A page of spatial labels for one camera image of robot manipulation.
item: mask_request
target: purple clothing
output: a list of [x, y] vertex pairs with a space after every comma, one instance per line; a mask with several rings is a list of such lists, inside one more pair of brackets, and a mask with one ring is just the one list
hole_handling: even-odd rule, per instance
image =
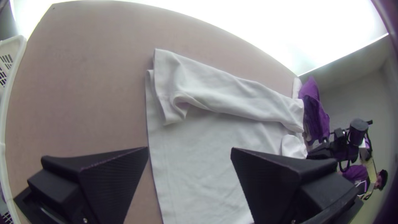
[[343, 177], [356, 185], [368, 178], [368, 171], [363, 165], [350, 166], [347, 172], [343, 173]]
[[301, 87], [298, 97], [304, 102], [304, 123], [307, 124], [312, 137], [308, 144], [312, 145], [315, 140], [321, 142], [324, 137], [329, 138], [330, 119], [329, 115], [323, 110], [319, 98], [318, 85], [314, 77], [310, 76], [308, 81]]

